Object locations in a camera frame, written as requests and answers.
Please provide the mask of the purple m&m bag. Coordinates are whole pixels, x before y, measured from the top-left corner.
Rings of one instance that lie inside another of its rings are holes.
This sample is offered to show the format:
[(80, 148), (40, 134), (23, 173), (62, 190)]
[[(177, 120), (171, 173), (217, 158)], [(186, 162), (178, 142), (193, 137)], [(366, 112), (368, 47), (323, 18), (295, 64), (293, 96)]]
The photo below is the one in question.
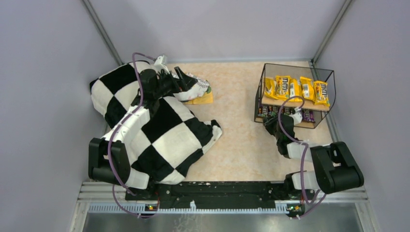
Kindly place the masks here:
[(268, 106), (268, 116), (276, 116), (279, 112), (279, 108), (276, 105)]
[(260, 105), (257, 112), (257, 117), (263, 118), (269, 115), (268, 106)]

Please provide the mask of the yellow candy bag barcode side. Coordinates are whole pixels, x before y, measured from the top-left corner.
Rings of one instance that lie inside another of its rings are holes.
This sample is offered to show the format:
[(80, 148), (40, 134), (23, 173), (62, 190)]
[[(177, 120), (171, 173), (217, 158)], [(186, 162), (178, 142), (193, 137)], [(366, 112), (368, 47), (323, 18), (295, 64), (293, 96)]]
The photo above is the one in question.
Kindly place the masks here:
[(278, 99), (276, 89), (277, 89), (277, 82), (275, 79), (266, 78), (265, 79), (265, 89), (264, 95), (271, 98), (271, 99)]

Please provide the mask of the yellow m&m bag front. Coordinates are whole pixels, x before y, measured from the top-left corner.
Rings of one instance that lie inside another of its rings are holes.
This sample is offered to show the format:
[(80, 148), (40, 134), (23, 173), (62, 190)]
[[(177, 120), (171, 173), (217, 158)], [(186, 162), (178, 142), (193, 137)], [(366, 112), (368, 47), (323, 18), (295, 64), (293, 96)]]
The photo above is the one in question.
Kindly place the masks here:
[(289, 91), (290, 91), (290, 76), (276, 76), (276, 89), (275, 89), (275, 96), (277, 99), (285, 101), (289, 98)]

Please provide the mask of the yellow m&m bag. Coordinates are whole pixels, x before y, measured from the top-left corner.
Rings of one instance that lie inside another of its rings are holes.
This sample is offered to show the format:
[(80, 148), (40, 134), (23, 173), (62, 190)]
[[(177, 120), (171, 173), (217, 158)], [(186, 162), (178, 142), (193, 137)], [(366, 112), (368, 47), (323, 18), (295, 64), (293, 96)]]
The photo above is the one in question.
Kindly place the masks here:
[(323, 81), (314, 81), (315, 88), (315, 105), (324, 105), (330, 107), (328, 92), (327, 92), (327, 82)]
[(275, 89), (275, 96), (277, 99), (285, 101), (289, 98), (289, 91), (290, 91), (290, 76), (276, 76), (276, 89)]

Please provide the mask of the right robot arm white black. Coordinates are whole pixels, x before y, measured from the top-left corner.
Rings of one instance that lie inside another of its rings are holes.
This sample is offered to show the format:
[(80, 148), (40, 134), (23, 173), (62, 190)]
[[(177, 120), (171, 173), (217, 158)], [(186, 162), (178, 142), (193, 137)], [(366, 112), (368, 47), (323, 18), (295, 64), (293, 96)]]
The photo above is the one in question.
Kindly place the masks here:
[(300, 160), (300, 171), (285, 177), (291, 190), (332, 194), (364, 185), (363, 173), (345, 142), (319, 145), (299, 140), (294, 133), (294, 117), (283, 114), (265, 118), (263, 125), (275, 137), (282, 156)]

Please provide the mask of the yellow candy bag shelf left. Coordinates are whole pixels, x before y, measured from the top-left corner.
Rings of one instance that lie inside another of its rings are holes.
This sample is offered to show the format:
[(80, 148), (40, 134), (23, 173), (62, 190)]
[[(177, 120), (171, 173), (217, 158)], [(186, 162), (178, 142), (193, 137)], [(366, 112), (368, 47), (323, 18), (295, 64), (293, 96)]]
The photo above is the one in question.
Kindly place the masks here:
[(289, 99), (290, 99), (290, 102), (302, 102), (303, 101), (301, 83), (299, 80), (295, 78), (290, 79)]

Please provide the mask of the yellow candy bag shelf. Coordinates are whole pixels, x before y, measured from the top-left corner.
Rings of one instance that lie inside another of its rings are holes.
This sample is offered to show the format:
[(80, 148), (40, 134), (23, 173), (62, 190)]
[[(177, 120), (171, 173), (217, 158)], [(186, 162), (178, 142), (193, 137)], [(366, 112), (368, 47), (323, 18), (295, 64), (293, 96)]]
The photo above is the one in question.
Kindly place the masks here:
[(315, 92), (313, 86), (313, 80), (307, 77), (301, 76), (300, 83), (302, 87), (302, 95), (305, 100), (315, 101)]
[(303, 101), (301, 83), (299, 80), (295, 78), (290, 79), (289, 99), (290, 99), (290, 102), (302, 102)]

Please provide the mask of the yellow candy bag shelf middle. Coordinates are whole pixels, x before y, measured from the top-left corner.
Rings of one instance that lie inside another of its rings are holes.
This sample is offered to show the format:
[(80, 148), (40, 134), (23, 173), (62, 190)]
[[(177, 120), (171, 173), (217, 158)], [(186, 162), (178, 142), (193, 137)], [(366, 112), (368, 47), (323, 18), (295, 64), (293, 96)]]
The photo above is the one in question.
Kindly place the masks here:
[(302, 87), (302, 95), (305, 100), (315, 101), (315, 92), (313, 86), (313, 80), (307, 77), (301, 76), (300, 83)]

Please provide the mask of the yellow m&m bag on shelf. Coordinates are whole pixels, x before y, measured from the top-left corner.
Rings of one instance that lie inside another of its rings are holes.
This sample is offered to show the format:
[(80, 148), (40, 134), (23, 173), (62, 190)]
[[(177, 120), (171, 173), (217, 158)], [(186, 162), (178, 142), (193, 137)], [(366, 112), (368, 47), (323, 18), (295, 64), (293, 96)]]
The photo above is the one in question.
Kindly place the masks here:
[(315, 88), (315, 105), (324, 105), (330, 107), (328, 92), (327, 92), (327, 82), (323, 81), (314, 81)]

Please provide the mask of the animal print white cloth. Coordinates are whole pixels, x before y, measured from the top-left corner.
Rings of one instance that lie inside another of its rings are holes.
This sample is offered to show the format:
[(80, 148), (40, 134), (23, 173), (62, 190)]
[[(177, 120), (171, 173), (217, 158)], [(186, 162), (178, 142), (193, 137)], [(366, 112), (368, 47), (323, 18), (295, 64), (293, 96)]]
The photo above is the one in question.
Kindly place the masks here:
[(195, 79), (197, 82), (192, 87), (190, 87), (188, 91), (183, 91), (174, 94), (174, 96), (180, 102), (189, 102), (196, 98), (204, 96), (206, 93), (210, 93), (210, 83), (207, 80), (199, 78), (190, 72), (187, 73), (187, 76), (190, 77), (189, 80)]

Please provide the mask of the yellow cloth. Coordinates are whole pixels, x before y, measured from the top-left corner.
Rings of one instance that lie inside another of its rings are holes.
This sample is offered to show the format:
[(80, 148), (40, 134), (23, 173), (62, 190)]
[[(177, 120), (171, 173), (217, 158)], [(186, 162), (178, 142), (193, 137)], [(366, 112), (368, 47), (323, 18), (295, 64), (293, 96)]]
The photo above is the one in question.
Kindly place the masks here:
[(191, 101), (187, 101), (184, 104), (211, 104), (213, 103), (213, 92), (204, 93), (203, 96), (193, 99)]

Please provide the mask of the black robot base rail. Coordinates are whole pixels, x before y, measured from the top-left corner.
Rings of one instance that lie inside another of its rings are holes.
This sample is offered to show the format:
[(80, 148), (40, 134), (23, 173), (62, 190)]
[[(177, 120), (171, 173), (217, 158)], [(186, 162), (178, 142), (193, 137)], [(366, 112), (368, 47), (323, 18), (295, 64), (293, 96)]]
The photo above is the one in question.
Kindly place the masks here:
[(270, 210), (280, 201), (299, 204), (303, 196), (290, 182), (225, 181), (149, 184), (146, 190), (131, 189), (127, 201), (153, 201), (162, 210)]

